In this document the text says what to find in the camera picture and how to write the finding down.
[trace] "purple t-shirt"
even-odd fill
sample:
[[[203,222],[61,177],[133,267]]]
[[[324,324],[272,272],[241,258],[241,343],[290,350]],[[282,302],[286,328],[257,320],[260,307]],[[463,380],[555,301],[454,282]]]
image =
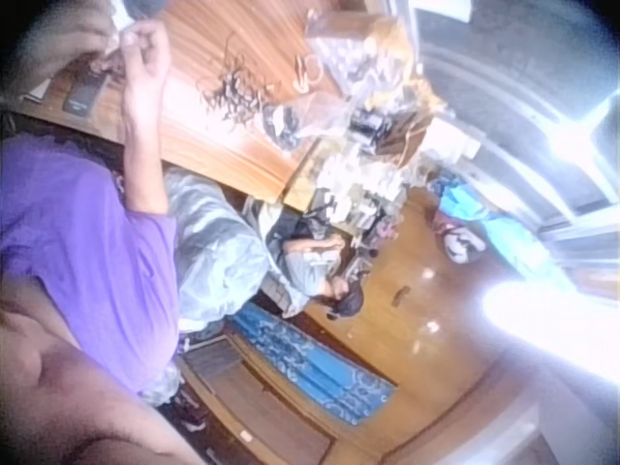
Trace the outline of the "purple t-shirt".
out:
[[[125,209],[73,144],[20,135],[1,149],[0,271],[38,277],[84,352],[139,391],[177,342],[174,220]]]

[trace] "tangled wires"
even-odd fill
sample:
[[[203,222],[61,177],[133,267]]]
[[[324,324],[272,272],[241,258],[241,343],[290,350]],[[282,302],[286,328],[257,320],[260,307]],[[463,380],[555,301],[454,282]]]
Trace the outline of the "tangled wires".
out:
[[[232,129],[237,125],[246,126],[254,116],[272,102],[273,93],[279,84],[267,84],[265,77],[259,79],[245,65],[245,55],[232,54],[231,33],[226,39],[222,72],[218,76],[219,87],[215,91],[202,89],[203,79],[198,82],[201,101],[207,106],[211,116],[221,121],[230,121]]]

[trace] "person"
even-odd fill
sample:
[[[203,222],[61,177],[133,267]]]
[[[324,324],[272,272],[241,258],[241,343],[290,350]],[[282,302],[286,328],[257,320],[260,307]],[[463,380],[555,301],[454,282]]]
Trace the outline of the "person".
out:
[[[349,283],[334,273],[340,265],[340,251],[344,246],[344,239],[337,233],[325,239],[285,240],[278,263],[300,292],[330,309],[327,317],[331,320],[352,317],[363,305],[359,282]]]
[[[7,100],[106,48],[107,0],[59,4],[72,8],[46,10],[24,36],[29,64],[7,70],[3,62]],[[0,443],[8,463],[202,463],[136,396],[177,340],[175,224],[158,141],[171,64],[164,25],[136,23],[121,51],[123,201],[110,172],[72,145],[27,135],[2,143]]]

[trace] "wooden table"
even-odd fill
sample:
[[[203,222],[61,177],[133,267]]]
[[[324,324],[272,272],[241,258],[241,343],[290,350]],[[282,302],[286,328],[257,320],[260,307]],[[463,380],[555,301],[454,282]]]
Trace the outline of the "wooden table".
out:
[[[280,82],[276,98],[298,97],[293,89],[295,56],[310,52],[303,37],[309,9],[338,9],[337,0],[170,0],[162,19],[168,27],[172,69],[164,96],[163,158],[257,199],[274,202],[305,155],[304,147],[282,153],[256,129],[207,127],[207,108],[197,83],[219,86],[224,48],[243,54],[248,67],[266,82]],[[62,110],[71,88],[67,72],[57,76],[39,105],[25,101],[18,112],[68,126],[106,140],[123,142],[120,87],[103,92],[90,117]],[[318,88],[336,92],[326,77]]]

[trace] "black phone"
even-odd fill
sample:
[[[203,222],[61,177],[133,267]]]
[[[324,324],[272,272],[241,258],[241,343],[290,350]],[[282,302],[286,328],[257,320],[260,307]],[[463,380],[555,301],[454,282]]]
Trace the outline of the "black phone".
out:
[[[106,88],[108,78],[108,72],[95,73],[90,68],[77,74],[62,109],[76,116],[87,117]]]

